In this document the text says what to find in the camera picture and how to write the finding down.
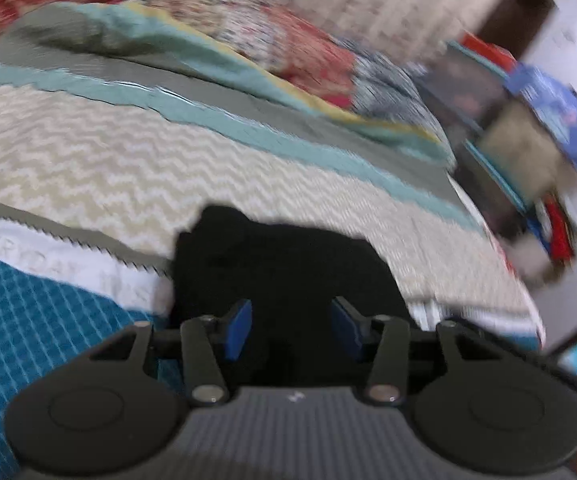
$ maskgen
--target bed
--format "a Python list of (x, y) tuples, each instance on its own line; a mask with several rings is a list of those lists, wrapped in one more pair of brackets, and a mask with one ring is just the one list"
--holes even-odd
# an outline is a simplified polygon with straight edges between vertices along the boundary
[(129, 323), (166, 324), (176, 233), (208, 203), (365, 238), (425, 330), (459, 315), (543, 341), (386, 56), (261, 0), (42, 4), (0, 23), (0, 479), (11, 397)]

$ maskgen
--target blue cloth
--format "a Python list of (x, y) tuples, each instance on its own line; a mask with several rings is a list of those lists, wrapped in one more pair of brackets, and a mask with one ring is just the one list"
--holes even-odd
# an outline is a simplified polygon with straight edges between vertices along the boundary
[[(0, 262), (0, 480), (12, 478), (19, 469), (2, 425), (12, 397), (123, 326), (144, 319), (152, 320), (92, 292)], [(160, 379), (171, 384), (176, 371), (169, 366), (172, 362), (162, 363)]]
[(521, 95), (577, 168), (577, 96), (538, 68), (519, 63), (506, 88)]

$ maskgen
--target silver screw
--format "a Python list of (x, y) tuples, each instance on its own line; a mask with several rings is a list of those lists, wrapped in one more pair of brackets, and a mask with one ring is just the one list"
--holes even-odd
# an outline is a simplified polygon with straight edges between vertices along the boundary
[(401, 392), (392, 384), (374, 384), (368, 389), (367, 395), (375, 402), (395, 402), (401, 397)]
[(226, 392), (221, 386), (216, 384), (202, 384), (197, 386), (191, 393), (193, 399), (205, 404), (214, 404), (224, 397)]

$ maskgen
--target black cloth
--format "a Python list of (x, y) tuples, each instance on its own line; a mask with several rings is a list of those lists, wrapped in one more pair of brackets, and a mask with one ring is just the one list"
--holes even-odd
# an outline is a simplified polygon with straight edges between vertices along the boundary
[(229, 386), (356, 384), (355, 364), (331, 328), (330, 305), (343, 296), (365, 316), (414, 324), (388, 265), (363, 239), (286, 224), (253, 222), (234, 208), (204, 209), (179, 235), (173, 264), (171, 325), (220, 317), (252, 301), (252, 329), (238, 361), (222, 364)]

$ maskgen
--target yellow trim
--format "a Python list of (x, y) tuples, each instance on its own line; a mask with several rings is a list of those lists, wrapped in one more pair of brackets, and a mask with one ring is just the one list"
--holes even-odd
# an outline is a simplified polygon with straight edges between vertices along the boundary
[(324, 115), (325, 117), (329, 118), (335, 123), (368, 126), (371, 128), (384, 128), (386, 130), (392, 130), (398, 133), (416, 134), (425, 137), (426, 139), (436, 142), (438, 144), (440, 144), (441, 142), (437, 138), (437, 136), (428, 132), (427, 130), (425, 130), (420, 126), (415, 126), (413, 124), (407, 124), (407, 123), (396, 123), (395, 121), (365, 119), (360, 115), (336, 107), (335, 105), (332, 105), (329, 102), (326, 102), (317, 96), (314, 96), (312, 94), (305, 92), (302, 89), (297, 88), (293, 84), (271, 74), (267, 70), (264, 70), (262, 67), (252, 62), (247, 57), (244, 57), (235, 52), (228, 45), (221, 43), (220, 41), (214, 40), (210, 36), (207, 36), (206, 34), (198, 31), (197, 29), (190, 27), (189, 25), (187, 25), (184, 22), (181, 22), (180, 20), (176, 20), (166, 10), (156, 9), (155, 7), (147, 7), (142, 4), (137, 4), (135, 2), (125, 2), (122, 5), (132, 10), (133, 12), (140, 14), (141, 16), (145, 16), (147, 18), (157, 18), (158, 20), (168, 25), (171, 25), (172, 27), (177, 28), (177, 30), (184, 32), (185, 34), (191, 34), (198, 38), (201, 38), (201, 40), (213, 44), (213, 46), (216, 47), (223, 54), (237, 57), (238, 60), (248, 64), (251, 68), (254, 68), (258, 72), (264, 74), (264, 76), (270, 79), (270, 81), (273, 83), (274, 86), (280, 88), (282, 91), (286, 92), (286, 94), (307, 105), (311, 110), (314, 110), (315, 112)]

